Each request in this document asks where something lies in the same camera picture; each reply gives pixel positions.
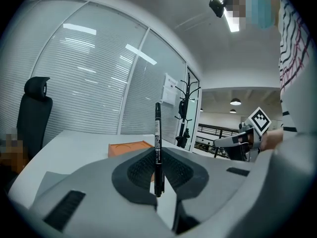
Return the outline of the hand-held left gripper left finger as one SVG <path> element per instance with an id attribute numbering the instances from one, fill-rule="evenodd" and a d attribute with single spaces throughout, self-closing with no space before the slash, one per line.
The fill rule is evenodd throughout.
<path id="1" fill-rule="evenodd" d="M 152 148 L 82 166 L 37 197 L 31 212 L 68 238 L 173 238 L 150 193 Z"/>

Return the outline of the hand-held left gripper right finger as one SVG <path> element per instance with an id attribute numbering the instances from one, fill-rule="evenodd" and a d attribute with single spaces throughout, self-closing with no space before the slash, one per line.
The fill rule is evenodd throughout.
<path id="1" fill-rule="evenodd" d="M 227 238 L 246 212 L 233 199 L 251 177 L 253 164 L 211 158 L 176 148 L 162 150 L 163 172 L 176 194 L 173 228 L 162 238 Z"/>

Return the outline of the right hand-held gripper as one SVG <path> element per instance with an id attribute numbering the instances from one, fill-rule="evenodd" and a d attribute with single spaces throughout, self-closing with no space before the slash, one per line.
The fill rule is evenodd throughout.
<path id="1" fill-rule="evenodd" d="M 271 120 L 258 107 L 245 122 L 239 124 L 238 134 L 216 139 L 213 145 L 222 147 L 231 160 L 254 162 L 261 152 L 262 135 L 270 125 Z"/>

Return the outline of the orange wooden box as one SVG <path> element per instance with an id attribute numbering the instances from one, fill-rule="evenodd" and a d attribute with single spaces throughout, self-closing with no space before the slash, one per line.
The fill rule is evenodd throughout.
<path id="1" fill-rule="evenodd" d="M 108 145 L 108 157 L 116 157 L 122 154 L 126 154 L 131 151 L 136 151 L 140 149 L 148 149 L 153 147 L 153 145 L 147 143 L 146 141 L 137 141 L 129 143 L 119 143 L 119 144 L 109 144 Z"/>

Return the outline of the black marker pen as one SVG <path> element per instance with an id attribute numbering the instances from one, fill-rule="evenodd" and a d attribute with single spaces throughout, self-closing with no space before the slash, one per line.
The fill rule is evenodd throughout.
<path id="1" fill-rule="evenodd" d="M 161 197 L 164 191 L 164 175 L 162 170 L 162 141 L 161 141 L 161 106 L 157 102 L 155 106 L 155 195 Z"/>

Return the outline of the person's right forearm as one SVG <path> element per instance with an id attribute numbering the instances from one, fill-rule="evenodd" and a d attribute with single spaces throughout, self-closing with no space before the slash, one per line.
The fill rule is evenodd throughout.
<path id="1" fill-rule="evenodd" d="M 283 141 L 283 128 L 266 131 L 262 135 L 260 149 L 262 151 L 275 149 L 276 146 Z"/>

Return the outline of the black high-back office chair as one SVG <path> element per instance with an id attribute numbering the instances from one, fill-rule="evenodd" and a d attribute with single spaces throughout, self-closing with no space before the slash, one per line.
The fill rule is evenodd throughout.
<path id="1" fill-rule="evenodd" d="M 17 120 L 18 139 L 23 141 L 31 160 L 43 147 L 48 120 L 53 107 L 52 98 L 47 96 L 49 77 L 35 76 L 24 86 Z"/>

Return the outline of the black metal railing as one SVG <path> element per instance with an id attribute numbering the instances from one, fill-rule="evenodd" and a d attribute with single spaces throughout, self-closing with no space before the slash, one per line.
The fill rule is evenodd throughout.
<path id="1" fill-rule="evenodd" d="M 231 129 L 226 127 L 207 125 L 200 123 L 195 140 L 195 148 L 204 152 L 212 154 L 214 157 L 229 158 L 226 151 L 223 148 L 216 148 L 213 142 L 216 139 L 222 139 L 236 135 L 237 129 Z"/>

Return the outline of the black coat rack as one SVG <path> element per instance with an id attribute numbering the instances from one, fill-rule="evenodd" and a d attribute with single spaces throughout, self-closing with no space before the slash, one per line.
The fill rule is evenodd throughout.
<path id="1" fill-rule="evenodd" d="M 180 121 L 179 134 L 175 140 L 178 147 L 186 149 L 193 135 L 194 129 L 189 125 L 190 123 L 195 124 L 196 121 L 197 101 L 201 87 L 197 77 L 190 70 L 187 72 L 186 80 L 181 80 L 181 82 L 184 83 L 185 89 L 181 90 L 176 87 L 183 96 L 180 97 L 178 116 L 175 116 Z"/>

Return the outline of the white paper notice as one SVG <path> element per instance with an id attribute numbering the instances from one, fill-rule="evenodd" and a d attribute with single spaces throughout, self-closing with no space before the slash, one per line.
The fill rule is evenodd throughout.
<path id="1" fill-rule="evenodd" d="M 162 102 L 168 103 L 171 105 L 175 105 L 178 81 L 169 76 L 167 73 L 165 74 L 165 81 L 163 84 L 163 93 L 162 93 Z"/>

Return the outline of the person's striped shirt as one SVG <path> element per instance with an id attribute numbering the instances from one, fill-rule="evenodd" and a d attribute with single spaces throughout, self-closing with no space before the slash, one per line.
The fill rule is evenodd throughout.
<path id="1" fill-rule="evenodd" d="M 282 128 L 287 140 L 317 132 L 317 45 L 289 0 L 280 0 L 279 76 Z"/>

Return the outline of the blue face mask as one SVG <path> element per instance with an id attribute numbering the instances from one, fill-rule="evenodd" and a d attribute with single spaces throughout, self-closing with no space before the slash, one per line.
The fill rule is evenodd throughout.
<path id="1" fill-rule="evenodd" d="M 251 0 L 251 23 L 261 29 L 274 24 L 271 0 Z"/>

